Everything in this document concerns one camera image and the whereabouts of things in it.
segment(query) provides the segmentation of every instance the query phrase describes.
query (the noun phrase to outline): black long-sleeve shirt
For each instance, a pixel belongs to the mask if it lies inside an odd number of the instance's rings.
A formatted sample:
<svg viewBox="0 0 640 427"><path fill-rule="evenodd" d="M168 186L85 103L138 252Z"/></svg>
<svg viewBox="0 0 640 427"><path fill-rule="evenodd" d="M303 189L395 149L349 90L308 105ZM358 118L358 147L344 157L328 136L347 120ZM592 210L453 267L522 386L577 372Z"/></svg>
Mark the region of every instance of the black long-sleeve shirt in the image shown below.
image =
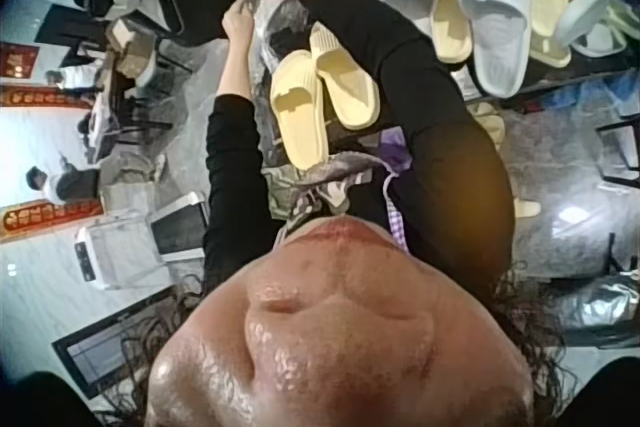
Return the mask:
<svg viewBox="0 0 640 427"><path fill-rule="evenodd" d="M493 143L467 112L432 41L378 0L300 0L376 81L402 127L413 165L390 185L413 255L481 300L511 263L513 200ZM271 219L253 104L222 95L207 133L211 224L206 287L269 252ZM382 171L349 190L348 213L389 228Z"/></svg>

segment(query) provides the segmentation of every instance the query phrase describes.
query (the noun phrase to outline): curly hair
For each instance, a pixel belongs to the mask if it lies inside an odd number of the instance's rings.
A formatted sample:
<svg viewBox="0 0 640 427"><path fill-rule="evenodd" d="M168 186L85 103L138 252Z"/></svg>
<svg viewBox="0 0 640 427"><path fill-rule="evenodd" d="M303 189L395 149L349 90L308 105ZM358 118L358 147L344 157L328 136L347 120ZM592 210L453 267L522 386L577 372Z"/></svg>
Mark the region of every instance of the curly hair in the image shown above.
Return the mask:
<svg viewBox="0 0 640 427"><path fill-rule="evenodd" d="M126 359L128 380L131 392L123 392L121 387L115 391L103 391L103 397L111 410L95 411L101 422L108 427L144 427L149 374L155 357L164 344L187 320L207 292L187 292L178 297L175 310L167 317L154 317L143 322L139 335L122 340L122 351ZM562 381L559 365L563 342L558 334L556 322L545 309L544 298L540 292L528 292L523 284L507 274L495 291L494 301L489 312L496 322L526 358L531 369L534 384L534 418L523 421L527 414L507 415L496 419L492 427L522 425L529 427L550 427L562 408ZM509 419L517 418L513 423Z"/></svg>

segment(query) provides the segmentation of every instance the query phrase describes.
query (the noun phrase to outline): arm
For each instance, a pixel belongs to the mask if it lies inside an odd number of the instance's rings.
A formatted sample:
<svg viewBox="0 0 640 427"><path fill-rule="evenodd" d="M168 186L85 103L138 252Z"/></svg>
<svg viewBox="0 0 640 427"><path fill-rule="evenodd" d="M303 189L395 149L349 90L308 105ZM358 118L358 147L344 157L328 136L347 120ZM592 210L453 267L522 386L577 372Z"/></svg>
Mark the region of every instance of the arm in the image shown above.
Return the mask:
<svg viewBox="0 0 640 427"><path fill-rule="evenodd" d="M412 252L480 299L510 267L513 199L431 39L379 0L301 0L384 91L413 157L392 183Z"/></svg>
<svg viewBox="0 0 640 427"><path fill-rule="evenodd" d="M229 55L207 129L211 222L203 242L205 292L268 253L279 228L269 212L250 100L247 59L253 23L250 17L248 21L238 18L248 15L237 10L239 5L234 4L225 16Z"/></svg>

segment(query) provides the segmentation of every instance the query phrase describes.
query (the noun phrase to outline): hand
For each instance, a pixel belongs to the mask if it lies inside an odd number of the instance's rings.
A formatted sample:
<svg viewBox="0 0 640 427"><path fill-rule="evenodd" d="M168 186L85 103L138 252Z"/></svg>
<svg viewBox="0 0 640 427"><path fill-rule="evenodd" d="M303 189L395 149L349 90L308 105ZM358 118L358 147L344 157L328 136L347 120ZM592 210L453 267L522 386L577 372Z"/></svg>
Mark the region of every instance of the hand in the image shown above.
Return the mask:
<svg viewBox="0 0 640 427"><path fill-rule="evenodd" d="M249 50L253 39L253 16L246 0L236 0L224 14L222 27L229 37L230 47Z"/></svg>

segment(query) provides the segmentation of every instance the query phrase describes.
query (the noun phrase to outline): lips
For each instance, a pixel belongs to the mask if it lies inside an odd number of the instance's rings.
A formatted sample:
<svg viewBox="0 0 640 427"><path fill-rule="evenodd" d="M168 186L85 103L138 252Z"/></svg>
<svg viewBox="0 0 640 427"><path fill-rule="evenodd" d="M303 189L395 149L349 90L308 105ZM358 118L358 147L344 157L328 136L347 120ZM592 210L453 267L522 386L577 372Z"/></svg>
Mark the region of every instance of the lips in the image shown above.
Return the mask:
<svg viewBox="0 0 640 427"><path fill-rule="evenodd" d="M335 242L345 240L402 251L396 244L382 237L364 222L351 219L347 216L327 220L304 235L297 237L291 244L310 241Z"/></svg>

